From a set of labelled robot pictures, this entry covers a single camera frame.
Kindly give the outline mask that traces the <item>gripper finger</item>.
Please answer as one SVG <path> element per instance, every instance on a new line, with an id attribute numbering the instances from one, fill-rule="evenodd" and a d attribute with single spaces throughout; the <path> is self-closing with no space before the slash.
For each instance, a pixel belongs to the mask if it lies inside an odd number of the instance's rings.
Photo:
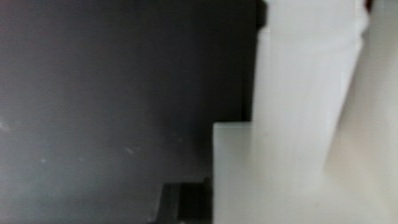
<path id="1" fill-rule="evenodd" d="M 213 224 L 213 181 L 165 183 L 147 224 Z"/>

